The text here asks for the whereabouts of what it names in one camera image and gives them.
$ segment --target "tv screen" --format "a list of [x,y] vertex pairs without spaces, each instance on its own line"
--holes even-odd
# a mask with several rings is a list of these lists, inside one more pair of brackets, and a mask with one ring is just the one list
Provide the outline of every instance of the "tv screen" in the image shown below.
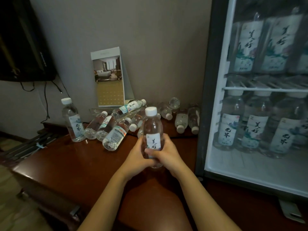
[[57,75],[29,0],[1,0],[0,80],[51,81]]

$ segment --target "brown wooden desk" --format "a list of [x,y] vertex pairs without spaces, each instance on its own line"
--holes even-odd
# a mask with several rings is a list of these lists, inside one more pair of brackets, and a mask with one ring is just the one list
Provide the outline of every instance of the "brown wooden desk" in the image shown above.
[[[172,140],[194,171],[197,138]],[[108,152],[96,140],[73,143],[65,136],[21,162],[13,173],[30,197],[73,230],[78,222],[70,211],[76,205],[85,213],[91,209],[136,141],[128,135],[117,151]],[[214,180],[207,180],[205,187],[242,230],[308,228],[285,218],[275,197]],[[196,230],[179,183],[164,167],[148,168],[127,183],[116,223],[118,230]]]

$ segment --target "white bottle cap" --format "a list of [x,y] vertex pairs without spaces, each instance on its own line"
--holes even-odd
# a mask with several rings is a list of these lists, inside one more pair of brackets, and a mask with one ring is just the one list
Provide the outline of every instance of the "white bottle cap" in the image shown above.
[[239,96],[243,94],[243,90],[228,90],[228,95]]
[[287,96],[295,97],[295,98],[305,98],[307,96],[307,93],[305,93],[305,92],[288,92]]
[[167,119],[167,120],[170,121],[172,118],[173,118],[173,116],[172,116],[171,113],[167,113],[167,114],[166,114],[166,119]]
[[129,126],[129,130],[130,130],[131,132],[135,132],[136,129],[137,129],[137,125],[136,125],[136,124],[131,124],[131,125]]
[[153,117],[157,115],[157,108],[156,107],[147,107],[145,108],[145,115],[148,117]]
[[192,133],[193,133],[194,135],[197,135],[197,134],[199,133],[199,127],[198,127],[198,126],[194,126],[194,127],[192,128]]
[[257,96],[270,96],[271,91],[255,91],[253,94]]
[[124,118],[124,120],[128,121],[129,123],[132,121],[130,118]]
[[62,104],[71,104],[72,99],[71,98],[63,98],[61,99]]
[[176,128],[176,131],[179,133],[179,134],[182,134],[184,133],[185,131],[185,127],[182,125],[182,124],[179,124]]

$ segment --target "black cable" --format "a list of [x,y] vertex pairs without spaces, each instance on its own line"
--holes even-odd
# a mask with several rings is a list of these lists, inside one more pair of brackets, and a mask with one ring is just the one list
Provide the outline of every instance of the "black cable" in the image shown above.
[[[28,90],[26,90],[26,89],[23,87],[22,82],[20,82],[20,85],[21,85],[21,87],[22,87],[23,90],[28,91]],[[34,82],[33,82],[33,88],[32,88],[30,91],[33,91],[34,89],[35,89],[35,86],[34,86]]]
[[64,87],[64,89],[65,89],[65,91],[66,91],[66,93],[67,93],[67,95],[68,95],[68,97],[70,98],[70,95],[68,94],[68,92],[67,92],[67,90],[66,90],[66,87],[64,86],[64,83],[62,82],[62,79],[60,78],[59,75],[58,75],[58,77],[59,77],[59,79],[60,79],[60,81],[61,81],[61,83],[62,83],[62,85],[63,85],[63,87]]
[[47,112],[47,116],[46,119],[44,121],[41,121],[41,123],[47,121],[50,117],[49,117],[49,112],[48,112],[48,102],[47,102],[47,98],[46,98],[46,86],[47,86],[47,81],[45,81],[45,87],[44,87],[44,96],[45,96],[45,101],[46,101],[46,112]]
[[54,81],[52,81],[52,83],[57,87],[57,89],[59,90],[59,92],[62,93],[62,91],[61,91],[61,89],[58,87],[58,85],[56,85]]

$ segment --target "beverage refrigerator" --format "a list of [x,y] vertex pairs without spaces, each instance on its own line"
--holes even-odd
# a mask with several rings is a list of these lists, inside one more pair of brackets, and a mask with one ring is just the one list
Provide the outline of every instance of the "beverage refrigerator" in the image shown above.
[[[298,222],[296,202],[308,201],[307,3],[212,0],[195,168],[200,180],[276,195],[285,216]],[[239,113],[227,109],[234,94],[244,104],[243,111],[231,104]],[[264,102],[249,111],[254,95],[271,103],[267,114],[256,111]],[[252,118],[263,126],[249,126]],[[246,137],[250,145],[242,148]]]

